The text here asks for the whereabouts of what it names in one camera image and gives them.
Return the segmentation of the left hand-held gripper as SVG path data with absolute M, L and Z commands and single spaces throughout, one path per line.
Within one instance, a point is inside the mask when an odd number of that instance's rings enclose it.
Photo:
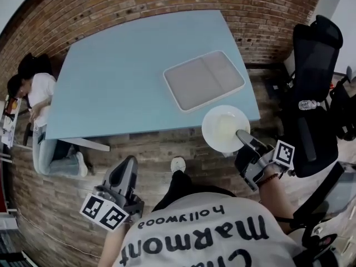
M 128 187 L 122 183 L 127 170 L 130 174 Z M 138 172 L 138 162 L 134 156 L 126 157 L 121 163 L 107 171 L 105 185 L 95 186 L 89 193 L 80 214 L 107 231 L 115 231 L 124 223 L 140 220 L 144 211 L 144 201 L 134 194 Z

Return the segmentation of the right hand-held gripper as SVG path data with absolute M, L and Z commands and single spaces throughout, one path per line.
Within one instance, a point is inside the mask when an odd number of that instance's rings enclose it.
M 280 169 L 278 175 L 294 169 L 294 146 L 280 140 L 275 147 L 265 145 L 244 130 L 237 130 L 236 135 L 243 147 L 236 155 L 235 167 L 253 191 L 258 189 L 258 182 L 267 166 L 276 165 Z

